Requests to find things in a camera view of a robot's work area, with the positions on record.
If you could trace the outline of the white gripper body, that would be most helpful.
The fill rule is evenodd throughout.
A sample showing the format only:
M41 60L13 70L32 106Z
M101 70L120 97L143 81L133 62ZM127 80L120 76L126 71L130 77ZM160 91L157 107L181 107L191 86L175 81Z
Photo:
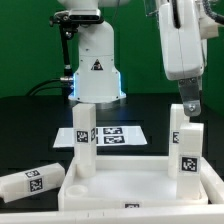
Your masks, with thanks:
M204 59L195 0L169 0L159 7L163 65L169 80L200 77Z

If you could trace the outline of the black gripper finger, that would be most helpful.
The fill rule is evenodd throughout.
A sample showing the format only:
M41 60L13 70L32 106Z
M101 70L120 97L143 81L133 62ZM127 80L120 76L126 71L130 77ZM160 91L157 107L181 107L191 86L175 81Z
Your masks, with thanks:
M184 113L188 117L196 117L201 113L198 78L187 78L178 81L178 88L184 107Z

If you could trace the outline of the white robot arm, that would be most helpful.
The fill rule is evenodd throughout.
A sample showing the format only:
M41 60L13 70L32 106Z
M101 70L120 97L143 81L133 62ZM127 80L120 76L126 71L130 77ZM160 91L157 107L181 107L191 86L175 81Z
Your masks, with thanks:
M120 72L114 64L114 30L101 14L103 7L119 7L131 0L57 0L64 6L54 14L61 35L79 36L79 67L71 73L70 98L83 103L113 104L125 98ZM178 82L184 113L201 113L201 76L207 62L207 40L218 35L224 15L212 0L143 0L145 13L158 18L166 77Z

